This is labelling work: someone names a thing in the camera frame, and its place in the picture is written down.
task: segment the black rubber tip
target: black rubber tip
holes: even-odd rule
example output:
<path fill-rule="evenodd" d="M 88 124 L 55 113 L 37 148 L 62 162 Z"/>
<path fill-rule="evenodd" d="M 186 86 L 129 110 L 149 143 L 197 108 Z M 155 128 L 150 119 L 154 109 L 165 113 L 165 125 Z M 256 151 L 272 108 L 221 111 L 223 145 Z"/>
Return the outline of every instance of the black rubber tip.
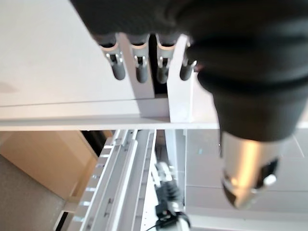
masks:
<path fill-rule="evenodd" d="M 125 78 L 125 69 L 124 69 L 123 63 L 113 65 L 112 71 L 113 71 L 114 76 L 117 80 L 123 80 Z"/>
<path fill-rule="evenodd" d="M 168 68 L 166 68 L 166 67 L 158 68 L 157 69 L 157 81 L 160 84 L 167 83 L 168 73 L 169 73 L 169 69 Z"/>
<path fill-rule="evenodd" d="M 183 66 L 181 67 L 181 70 L 180 70 L 180 78 L 181 80 L 183 81 L 186 81 L 188 80 L 191 75 L 192 75 L 192 71 L 193 71 L 193 67 L 190 66 L 190 65 L 187 65 L 187 66 Z"/>
<path fill-rule="evenodd" d="M 148 79 L 147 66 L 139 66 L 136 68 L 137 80 L 140 83 L 145 83 Z"/>

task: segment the metal bracket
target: metal bracket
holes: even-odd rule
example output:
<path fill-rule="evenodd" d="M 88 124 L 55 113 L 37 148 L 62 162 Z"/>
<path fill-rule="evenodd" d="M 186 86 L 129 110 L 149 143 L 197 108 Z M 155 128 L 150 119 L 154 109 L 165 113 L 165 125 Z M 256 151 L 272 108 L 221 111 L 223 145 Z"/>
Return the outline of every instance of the metal bracket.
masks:
<path fill-rule="evenodd" d="M 113 202 L 114 202 L 114 198 L 109 198 L 107 208 L 104 214 L 104 218 L 110 215 Z"/>
<path fill-rule="evenodd" d="M 139 66 L 145 67 L 148 63 L 148 58 L 149 58 L 148 43 L 146 42 L 140 46 L 131 44 L 131 49 L 134 55 L 136 68 L 138 68 Z"/>
<path fill-rule="evenodd" d="M 115 134 L 112 137 L 112 143 L 114 145 L 124 146 L 128 130 L 116 130 Z"/>
<path fill-rule="evenodd" d="M 111 66 L 121 65 L 123 63 L 123 54 L 118 42 L 112 47 L 103 47 L 102 45 L 100 47 Z"/>
<path fill-rule="evenodd" d="M 169 68 L 171 60 L 173 58 L 173 52 L 175 49 L 175 45 L 170 47 L 165 47 L 160 44 L 159 40 L 157 40 L 157 64 L 158 67 Z"/>

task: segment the white cabinet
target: white cabinet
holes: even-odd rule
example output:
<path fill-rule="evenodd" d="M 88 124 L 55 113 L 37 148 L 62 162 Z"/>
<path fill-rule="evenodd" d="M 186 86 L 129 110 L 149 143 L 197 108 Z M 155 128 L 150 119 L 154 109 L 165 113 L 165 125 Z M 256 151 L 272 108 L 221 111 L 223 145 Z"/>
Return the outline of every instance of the white cabinet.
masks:
<path fill-rule="evenodd" d="M 115 79 L 69 0 L 2 1 L 0 21 L 0 130 L 218 128 L 212 95 L 196 73 L 179 77 L 185 36 L 167 95 L 157 96 L 151 78 L 137 81 L 123 34 L 126 77 Z M 307 121 L 305 113 L 300 126 Z"/>

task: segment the gray tile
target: gray tile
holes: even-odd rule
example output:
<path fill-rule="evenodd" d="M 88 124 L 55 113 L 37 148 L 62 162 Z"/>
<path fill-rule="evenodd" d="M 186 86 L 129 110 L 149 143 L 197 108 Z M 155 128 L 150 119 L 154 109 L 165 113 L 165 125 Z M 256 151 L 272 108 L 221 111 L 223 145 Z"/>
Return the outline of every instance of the gray tile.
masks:
<path fill-rule="evenodd" d="M 221 187 L 223 162 L 216 156 L 196 155 L 187 161 L 186 184 Z"/>
<path fill-rule="evenodd" d="M 303 158 L 302 151 L 300 150 L 300 147 L 297 144 L 297 140 L 295 136 L 292 136 L 288 143 L 286 144 L 284 153 L 282 155 L 283 157 L 289 157 L 289 158 Z"/>
<path fill-rule="evenodd" d="M 187 155 L 219 156 L 219 130 L 188 130 Z"/>
<path fill-rule="evenodd" d="M 308 159 L 282 158 L 277 171 L 277 182 L 269 191 L 308 192 Z"/>
<path fill-rule="evenodd" d="M 178 187 L 181 191 L 181 195 L 185 194 L 185 174 L 183 172 L 178 173 Z"/>
<path fill-rule="evenodd" d="M 234 209 L 227 201 L 222 189 L 217 188 L 186 188 L 187 206 Z M 272 192 L 265 191 L 259 195 L 255 204 L 249 211 L 259 212 L 308 212 L 307 192 Z"/>
<path fill-rule="evenodd" d="M 185 171 L 185 139 L 183 130 L 176 130 L 178 171 Z"/>

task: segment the wooden panel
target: wooden panel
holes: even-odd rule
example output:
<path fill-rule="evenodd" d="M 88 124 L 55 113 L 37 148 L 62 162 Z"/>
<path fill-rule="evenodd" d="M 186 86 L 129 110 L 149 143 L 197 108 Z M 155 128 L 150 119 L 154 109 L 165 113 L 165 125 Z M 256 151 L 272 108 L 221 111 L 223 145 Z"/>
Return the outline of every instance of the wooden panel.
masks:
<path fill-rule="evenodd" d="M 105 130 L 105 131 L 102 131 L 103 135 L 108 138 L 108 137 L 112 137 L 113 134 L 112 134 L 112 131 L 111 130 Z"/>
<path fill-rule="evenodd" d="M 91 158 L 87 164 L 87 166 L 84 168 L 84 171 L 79 178 L 79 181 L 72 193 L 72 196 L 76 197 L 77 199 L 80 199 L 84 190 L 86 189 L 86 186 L 88 184 L 88 181 L 92 175 L 92 172 L 96 166 L 97 159 Z"/>
<path fill-rule="evenodd" d="M 79 131 L 1 133 L 0 154 L 63 199 L 95 160 Z"/>

